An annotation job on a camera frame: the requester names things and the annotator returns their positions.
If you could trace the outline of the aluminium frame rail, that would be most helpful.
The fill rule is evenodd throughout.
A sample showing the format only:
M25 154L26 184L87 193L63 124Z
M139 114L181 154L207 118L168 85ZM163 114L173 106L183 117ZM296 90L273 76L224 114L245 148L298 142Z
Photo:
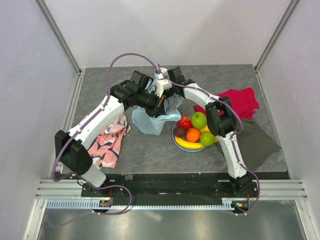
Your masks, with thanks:
M36 192L38 199L126 198L137 196L204 196L215 199L256 197L262 200L305 200L307 194L299 180L253 181L242 190L235 190L227 180L125 180L111 190L97 190L76 180L41 180Z

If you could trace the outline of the dark red fake fruit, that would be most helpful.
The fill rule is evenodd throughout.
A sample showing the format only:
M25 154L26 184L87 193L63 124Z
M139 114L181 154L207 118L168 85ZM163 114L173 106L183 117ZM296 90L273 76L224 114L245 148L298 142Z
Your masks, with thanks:
M178 126L173 130L175 137L184 138L187 135L188 130L184 127Z

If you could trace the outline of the red fake apple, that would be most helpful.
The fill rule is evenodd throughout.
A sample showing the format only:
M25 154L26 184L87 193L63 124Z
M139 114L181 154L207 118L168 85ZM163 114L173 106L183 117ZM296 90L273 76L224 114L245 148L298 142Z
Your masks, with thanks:
M181 119L177 122L177 126L184 128L186 130L190 129L193 127L192 125L192 119L188 115L182 115Z

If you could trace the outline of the green fake pear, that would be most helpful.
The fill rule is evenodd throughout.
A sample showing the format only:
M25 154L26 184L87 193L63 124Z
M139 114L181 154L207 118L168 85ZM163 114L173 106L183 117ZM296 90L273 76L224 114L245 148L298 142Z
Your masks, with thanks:
M217 143L219 140L216 136L211 134L209 131L204 131L200 135L200 143L204 145L205 147L209 147L211 145L214 145Z

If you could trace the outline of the yellow fake mango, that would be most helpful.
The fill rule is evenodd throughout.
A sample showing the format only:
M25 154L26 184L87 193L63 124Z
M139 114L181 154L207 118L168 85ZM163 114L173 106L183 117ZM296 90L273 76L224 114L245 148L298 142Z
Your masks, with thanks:
M201 128L200 129L200 132L203 133L203 132L210 132L208 126L206 125L205 127Z

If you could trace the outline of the right aluminium corner post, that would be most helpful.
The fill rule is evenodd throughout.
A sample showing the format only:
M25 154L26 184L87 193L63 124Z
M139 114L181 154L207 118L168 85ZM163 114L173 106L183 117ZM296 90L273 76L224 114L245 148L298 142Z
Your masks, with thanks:
M275 30L273 31L267 45L265 46L261 56L259 57L256 65L254 66L255 73L258 74L260 69L262 68L264 62L278 41L280 35L285 29L287 23L289 22L291 16L295 12L296 7L299 5L300 0L290 0L288 6L286 7L282 17L280 18Z

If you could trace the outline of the light blue plate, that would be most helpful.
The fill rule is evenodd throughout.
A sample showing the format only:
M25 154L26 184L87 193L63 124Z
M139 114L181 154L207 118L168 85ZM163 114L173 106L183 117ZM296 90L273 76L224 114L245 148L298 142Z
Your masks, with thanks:
M198 142L189 142L185 137L177 137L174 134L174 130L177 128L177 122L173 125L172 131L171 131L171 137L175 145L180 148L183 151L194 153L199 152L206 148L203 144Z

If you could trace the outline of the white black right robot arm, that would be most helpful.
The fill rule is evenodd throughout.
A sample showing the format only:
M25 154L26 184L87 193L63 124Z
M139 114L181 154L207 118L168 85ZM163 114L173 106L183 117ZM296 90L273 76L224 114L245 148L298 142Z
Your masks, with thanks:
M165 76L170 79L172 89L177 94L205 109L208 129L217 137L227 163L229 191L235 197L242 196L251 180L237 140L236 124L240 118L233 110L229 98L215 96L193 80L186 80L180 67L169 69Z

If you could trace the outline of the aluminium corner post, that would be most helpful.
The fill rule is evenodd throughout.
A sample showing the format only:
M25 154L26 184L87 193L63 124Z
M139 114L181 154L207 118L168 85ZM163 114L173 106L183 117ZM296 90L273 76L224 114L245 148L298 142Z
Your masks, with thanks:
M291 16L295 12L296 7L299 5L300 0L290 0L288 6L286 7L282 17L280 18L275 30L273 31L267 45L265 46L261 56L259 57L256 65L254 66L255 73L258 74L260 69L262 68L264 62L278 41L280 35L285 29L287 23L289 22Z
M55 36L56 40L58 41L60 47L62 48L64 54L66 55L67 59L69 60L71 66L75 70L75 72L80 75L82 73L82 69L80 68L76 58L74 57L70 47L68 46L58 24L56 23L49 7L47 6L44 0L35 0L34 1L38 6L41 14L43 15L44 19L46 20L47 24L49 25L53 35Z

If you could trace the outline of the fake orange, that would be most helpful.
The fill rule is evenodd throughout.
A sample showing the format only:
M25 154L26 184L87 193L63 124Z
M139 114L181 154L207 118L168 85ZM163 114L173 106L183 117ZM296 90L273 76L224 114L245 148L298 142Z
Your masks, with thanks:
M195 127L191 127L187 130L186 133L186 140L191 142L191 143L195 143L197 142L201 137L201 131Z

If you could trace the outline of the yellow fake banana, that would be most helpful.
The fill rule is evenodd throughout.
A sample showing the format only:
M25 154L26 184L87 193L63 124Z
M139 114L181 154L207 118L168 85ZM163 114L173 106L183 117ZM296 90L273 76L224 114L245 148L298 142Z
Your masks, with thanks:
M176 137L176 136L174 137L174 140L178 146L187 150L199 150L205 147L200 142L189 142L187 140L184 140L183 138Z

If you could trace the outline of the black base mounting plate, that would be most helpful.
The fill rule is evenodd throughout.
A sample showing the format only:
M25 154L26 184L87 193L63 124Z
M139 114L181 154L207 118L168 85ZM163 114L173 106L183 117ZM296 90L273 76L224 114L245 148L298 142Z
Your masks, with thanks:
M243 190L233 191L228 173L126 173L107 174L103 186L119 185L111 190L98 190L85 183L82 197L127 197L128 188L134 197L138 195L185 194L210 198L255 198L259 187L252 174L251 184Z

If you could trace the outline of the left aluminium corner post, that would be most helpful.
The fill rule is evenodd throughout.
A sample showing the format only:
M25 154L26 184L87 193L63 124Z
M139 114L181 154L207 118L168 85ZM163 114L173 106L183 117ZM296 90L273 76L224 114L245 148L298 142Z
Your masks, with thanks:
M58 24L56 23L49 7L47 6L44 0L35 0L34 1L38 6L41 14L43 15L44 19L46 20L47 24L49 25L53 35L55 36L56 40L58 41L60 47L62 48L64 54L66 55L67 59L69 60L71 66L75 70L75 72L80 75L82 73L82 69L80 68L76 58L74 57L70 47L68 46Z

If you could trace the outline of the green fake lime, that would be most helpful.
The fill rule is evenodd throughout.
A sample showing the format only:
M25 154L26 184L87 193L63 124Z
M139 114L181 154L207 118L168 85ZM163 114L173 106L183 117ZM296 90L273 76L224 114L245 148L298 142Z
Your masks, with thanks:
M202 129L207 125L207 117L202 112L195 112L191 116L191 124L196 129Z

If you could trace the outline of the translucent light blue plastic bag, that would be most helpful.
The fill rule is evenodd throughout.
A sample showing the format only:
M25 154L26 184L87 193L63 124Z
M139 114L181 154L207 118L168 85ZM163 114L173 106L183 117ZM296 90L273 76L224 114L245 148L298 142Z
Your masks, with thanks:
M134 106L137 106L137 108L132 111L132 122L146 135L160 135L166 122L177 122L182 117L181 113L178 111L178 107L182 103L183 98L176 95L166 99L165 91L162 95L162 97L164 97L165 115L160 115L158 117L150 117L147 115L143 108L143 100L146 97L146 94L155 93L155 83L157 80L159 80L159 78L156 73L154 79L150 80L146 87L139 89L136 95L130 100Z

